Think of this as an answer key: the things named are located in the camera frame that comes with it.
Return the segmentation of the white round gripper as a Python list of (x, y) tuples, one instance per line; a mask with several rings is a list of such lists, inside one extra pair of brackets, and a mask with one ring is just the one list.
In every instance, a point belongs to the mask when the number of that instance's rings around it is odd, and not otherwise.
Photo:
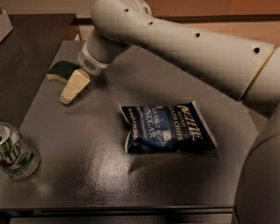
[(77, 69), (70, 76), (61, 94), (61, 102), (66, 105), (72, 103), (91, 82), (89, 74), (100, 76), (129, 47), (128, 44), (106, 39), (93, 30), (77, 56), (83, 70)]

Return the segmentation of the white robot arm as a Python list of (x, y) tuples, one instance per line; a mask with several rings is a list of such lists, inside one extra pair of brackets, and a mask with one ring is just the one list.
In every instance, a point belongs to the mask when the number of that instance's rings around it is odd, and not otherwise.
[(267, 118), (243, 166), (232, 224), (280, 224), (280, 47), (152, 17), (143, 0), (97, 0), (94, 29), (77, 56), (81, 68), (61, 95), (71, 103), (137, 45)]

